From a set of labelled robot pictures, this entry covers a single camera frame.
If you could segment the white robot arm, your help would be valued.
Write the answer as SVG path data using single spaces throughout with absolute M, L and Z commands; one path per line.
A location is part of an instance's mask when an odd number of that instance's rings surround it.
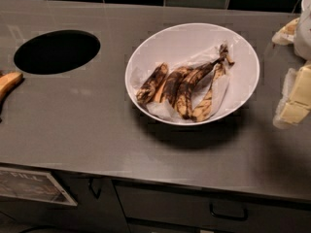
M 305 60 L 286 74 L 282 99 L 273 118 L 273 124 L 287 129 L 300 124 L 311 113 L 311 0 L 301 1 L 301 14 L 283 26 L 272 37 L 276 45 L 294 45 L 294 53 Z

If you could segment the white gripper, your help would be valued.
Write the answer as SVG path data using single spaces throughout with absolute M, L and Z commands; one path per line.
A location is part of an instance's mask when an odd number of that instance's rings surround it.
M 294 43 L 294 52 L 305 60 L 311 60 L 311 7 L 307 7 L 300 18 L 283 26 L 272 37 L 276 45 Z M 290 68 L 283 84 L 282 98 L 276 109 L 273 124 L 288 129 L 300 124 L 311 113 L 311 65 L 298 70 Z

